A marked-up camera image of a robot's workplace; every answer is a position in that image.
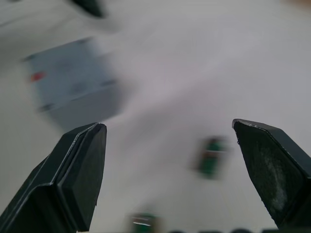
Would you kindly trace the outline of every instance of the worn gripper pad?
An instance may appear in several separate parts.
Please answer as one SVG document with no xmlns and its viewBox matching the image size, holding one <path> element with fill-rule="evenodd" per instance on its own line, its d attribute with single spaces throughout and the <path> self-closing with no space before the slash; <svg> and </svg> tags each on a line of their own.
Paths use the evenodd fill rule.
<svg viewBox="0 0 311 233">
<path fill-rule="evenodd" d="M 0 216 L 0 232 L 88 230 L 103 178 L 105 144 L 103 124 L 85 125 L 64 134 Z"/>
<path fill-rule="evenodd" d="M 57 191 L 71 223 L 80 232 L 89 231 L 102 184 L 106 127 L 93 126 L 74 148 L 57 178 Z"/>
<path fill-rule="evenodd" d="M 233 120 L 232 128 L 249 177 L 276 225 L 311 226 L 311 158 L 281 129 L 241 119 Z"/>
</svg>

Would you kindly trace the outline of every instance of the white table surface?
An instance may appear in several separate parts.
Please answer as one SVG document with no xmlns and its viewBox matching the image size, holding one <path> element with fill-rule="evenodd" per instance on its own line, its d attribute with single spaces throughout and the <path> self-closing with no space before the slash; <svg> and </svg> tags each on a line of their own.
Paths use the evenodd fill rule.
<svg viewBox="0 0 311 233">
<path fill-rule="evenodd" d="M 93 20 L 60 0 L 0 2 L 0 211 L 62 132 L 35 111 L 21 59 L 87 36 L 126 90 L 107 121 L 92 232 L 116 233 L 151 205 L 163 232 L 275 225 L 256 193 L 231 121 L 282 128 L 311 153 L 311 11 L 283 0 L 110 0 Z M 223 178 L 190 170 L 198 140 L 225 135 Z"/>
</svg>

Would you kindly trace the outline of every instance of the blurry gray box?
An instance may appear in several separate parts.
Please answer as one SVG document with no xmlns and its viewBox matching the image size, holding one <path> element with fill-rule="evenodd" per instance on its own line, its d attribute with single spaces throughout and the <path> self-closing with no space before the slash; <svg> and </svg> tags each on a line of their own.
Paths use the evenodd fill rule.
<svg viewBox="0 0 311 233">
<path fill-rule="evenodd" d="M 83 39 L 26 59 L 39 110 L 65 131 L 103 121 L 119 110 L 117 82 L 92 51 L 91 43 Z"/>
</svg>

